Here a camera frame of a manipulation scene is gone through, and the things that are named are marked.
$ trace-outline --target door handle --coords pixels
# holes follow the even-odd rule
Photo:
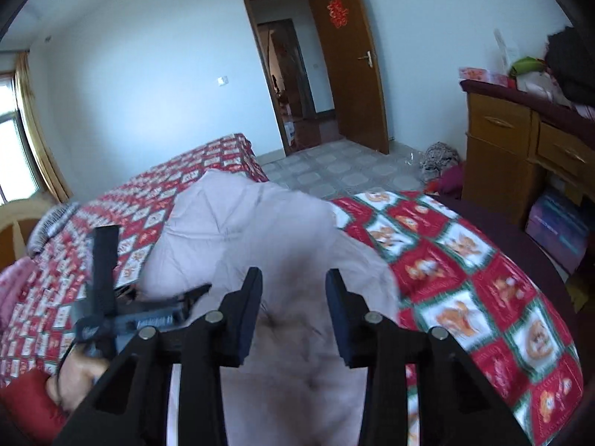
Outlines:
[[[370,68],[371,69],[374,68],[374,62],[372,60],[372,52],[370,50],[368,50],[368,53],[366,55],[364,55],[363,57],[358,57],[358,61],[368,61],[368,65],[370,65]]]

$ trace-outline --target screw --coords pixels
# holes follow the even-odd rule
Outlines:
[[[205,315],[205,320],[208,323],[219,323],[223,320],[223,314],[219,310],[211,310]]]
[[[376,325],[382,321],[383,317],[377,311],[369,311],[365,316],[364,320],[368,323]]]
[[[449,335],[448,330],[444,327],[434,327],[432,329],[432,336],[438,340],[444,340],[448,338]]]
[[[153,338],[156,333],[157,329],[155,327],[143,327],[141,332],[139,332],[139,337],[141,337],[143,340],[148,340]]]

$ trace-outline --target drawer handle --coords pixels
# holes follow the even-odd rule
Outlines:
[[[579,156],[575,150],[572,149],[568,149],[567,147],[563,147],[560,144],[554,144],[561,152],[563,152],[564,154],[566,154],[570,159],[574,159],[575,161],[579,161],[582,164],[587,164],[587,161],[585,161],[583,158],[581,158],[581,156]]]
[[[508,123],[505,120],[496,119],[495,117],[485,117],[485,119],[488,122],[491,122],[492,124],[497,125],[498,127],[506,127],[507,129],[514,129],[515,128],[512,124]]]

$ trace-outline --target red patterned bedsheet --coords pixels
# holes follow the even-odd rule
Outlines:
[[[549,300],[480,230],[418,192],[333,201],[337,226],[377,250],[401,292],[401,326],[446,327],[536,446],[582,397],[572,336]],[[409,446],[419,444],[415,369],[407,366]]]
[[[83,206],[64,230],[35,258],[39,271],[29,277],[10,327],[0,342],[0,387],[38,367],[52,373],[73,339],[71,303],[84,296],[88,280],[87,236],[93,228],[120,225],[117,288],[133,286],[161,235],[176,195],[206,169],[239,172],[267,181],[244,135],[209,142],[151,168]]]

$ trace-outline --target cable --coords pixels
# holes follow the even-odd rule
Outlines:
[[[62,370],[62,366],[64,365],[66,357],[68,357],[68,354],[72,351],[75,345],[76,341],[73,340],[70,342],[70,345],[66,349],[66,353],[62,356],[60,362],[58,362],[58,368],[56,369],[56,396],[58,397],[58,406],[60,408],[62,407],[62,395],[60,394],[60,371]]]

